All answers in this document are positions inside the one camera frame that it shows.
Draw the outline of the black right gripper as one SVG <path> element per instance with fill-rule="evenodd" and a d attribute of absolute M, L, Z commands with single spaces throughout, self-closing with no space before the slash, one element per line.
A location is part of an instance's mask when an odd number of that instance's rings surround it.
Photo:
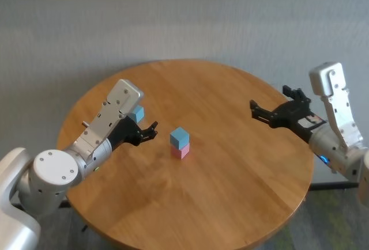
<path fill-rule="evenodd" d="M 272 112 L 261 108 L 254 100 L 250 100 L 251 117 L 266 123 L 271 128 L 287 128 L 309 143 L 312 131 L 326 124 L 326 121 L 318 117 L 319 122 L 312 123 L 310 127 L 303 127 L 299 123 L 300 119 L 315 116 L 310 109 L 311 99 L 303 93 L 301 88 L 292 89 L 287 85 L 283 86 L 283 94 L 292 100 L 279 105 Z"/>

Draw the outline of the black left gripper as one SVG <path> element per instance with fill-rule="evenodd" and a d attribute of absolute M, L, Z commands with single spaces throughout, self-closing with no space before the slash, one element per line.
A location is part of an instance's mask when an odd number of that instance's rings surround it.
<path fill-rule="evenodd" d="M 141 143 L 154 139 L 157 135 L 157 125 L 158 122 L 155 121 L 148 128 L 141 130 L 130 117 L 121 119 L 108 136 L 112 150 L 115 150 L 123 143 L 138 146 Z"/>

